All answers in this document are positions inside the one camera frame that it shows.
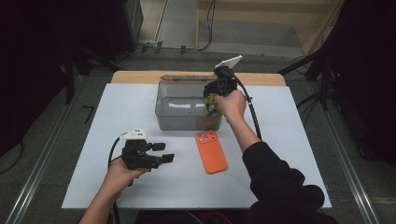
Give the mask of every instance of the white tabletop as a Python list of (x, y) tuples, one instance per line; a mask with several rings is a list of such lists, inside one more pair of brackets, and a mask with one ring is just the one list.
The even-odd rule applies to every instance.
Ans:
[[(331, 207), (317, 163), (288, 87), (246, 86), (260, 123), (262, 140), (299, 169), (305, 184), (315, 184), (325, 194), (323, 207)], [(228, 162), (227, 170), (205, 172), (194, 135), (198, 131), (161, 131), (154, 112), (158, 84), (107, 84), (90, 132), (78, 159), (62, 208), (89, 206), (106, 175), (109, 151), (119, 135), (143, 128), (150, 143), (166, 143), (164, 151), (174, 153), (171, 163), (140, 176), (118, 200), (121, 208), (211, 209), (249, 208), (257, 201), (249, 188), (250, 178), (242, 153), (225, 119), (217, 135)], [(254, 130), (250, 111), (245, 118)], [(119, 141), (113, 157), (121, 153)]]

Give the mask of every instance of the phone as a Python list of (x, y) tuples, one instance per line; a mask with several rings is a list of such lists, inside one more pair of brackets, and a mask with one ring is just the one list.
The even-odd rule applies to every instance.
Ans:
[(215, 131), (197, 133), (195, 141), (208, 174), (227, 169), (228, 164)]

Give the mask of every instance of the clear plastic container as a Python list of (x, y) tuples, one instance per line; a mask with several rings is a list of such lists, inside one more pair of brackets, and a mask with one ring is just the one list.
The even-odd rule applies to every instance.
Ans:
[(155, 114), (164, 131), (218, 130), (221, 116), (205, 115), (204, 89), (213, 80), (161, 80)]

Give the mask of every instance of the person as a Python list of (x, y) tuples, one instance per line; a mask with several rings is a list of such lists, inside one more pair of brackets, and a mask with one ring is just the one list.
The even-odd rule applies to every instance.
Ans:
[[(322, 190), (314, 185), (304, 186), (304, 175), (297, 169), (290, 168), (249, 127), (244, 118), (247, 106), (245, 95), (240, 90), (235, 90), (227, 97), (216, 94), (212, 94), (212, 97), (233, 130), (242, 151), (242, 160), (251, 178), (250, 188), (258, 199), (248, 209), (246, 220), (243, 223), (337, 223), (333, 217), (319, 212), (324, 203)], [(109, 185), (107, 180), (115, 177), (113, 176), (115, 172), (121, 172), (124, 175), (118, 175), (118, 186), (113, 183), (112, 190), (106, 190), (108, 188), (106, 186)], [(144, 170), (116, 171), (110, 167), (104, 187), (99, 189), (84, 217), (96, 214), (101, 215), (104, 218), (102, 220), (106, 221), (107, 216), (105, 216), (103, 208), (105, 207), (109, 212), (111, 204), (128, 186), (130, 180), (139, 177), (144, 172)], [(92, 211), (99, 211), (101, 208), (102, 214)], [(163, 220), (150, 215), (142, 215), (143, 217), (139, 218), (139, 215), (136, 219), (136, 223), (139, 224), (161, 223), (158, 221)]]

